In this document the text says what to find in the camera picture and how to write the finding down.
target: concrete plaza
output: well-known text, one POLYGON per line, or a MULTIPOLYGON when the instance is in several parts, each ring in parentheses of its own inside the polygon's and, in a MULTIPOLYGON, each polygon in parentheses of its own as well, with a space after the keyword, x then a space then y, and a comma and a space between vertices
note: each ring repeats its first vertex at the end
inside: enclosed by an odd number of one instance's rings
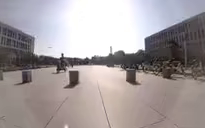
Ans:
POLYGON ((76 66, 80 83, 68 73, 33 70, 21 84, 21 71, 0 81, 0 125, 5 128, 205 128, 205 79, 172 80, 138 72, 138 85, 125 71, 105 66, 76 66))

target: office building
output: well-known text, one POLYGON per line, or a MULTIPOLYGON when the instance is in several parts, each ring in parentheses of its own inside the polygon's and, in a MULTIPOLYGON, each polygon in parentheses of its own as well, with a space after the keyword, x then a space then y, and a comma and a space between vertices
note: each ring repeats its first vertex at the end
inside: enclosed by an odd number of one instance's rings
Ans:
POLYGON ((0 59, 14 62, 25 53, 34 52, 33 36, 0 22, 0 59))
POLYGON ((191 60, 205 53, 205 12, 145 38, 145 50, 152 57, 171 58, 171 41, 180 49, 179 58, 191 60))

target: distant building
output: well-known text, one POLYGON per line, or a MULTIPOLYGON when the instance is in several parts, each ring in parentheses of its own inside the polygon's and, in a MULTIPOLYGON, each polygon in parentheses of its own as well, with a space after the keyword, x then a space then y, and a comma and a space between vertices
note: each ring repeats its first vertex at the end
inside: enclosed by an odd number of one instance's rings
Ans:
POLYGON ((205 12, 146 37, 145 50, 153 57, 171 58, 170 41, 181 46, 180 58, 201 57, 205 52, 205 12))
POLYGON ((34 52, 33 36, 0 22, 0 60, 15 62, 34 52))

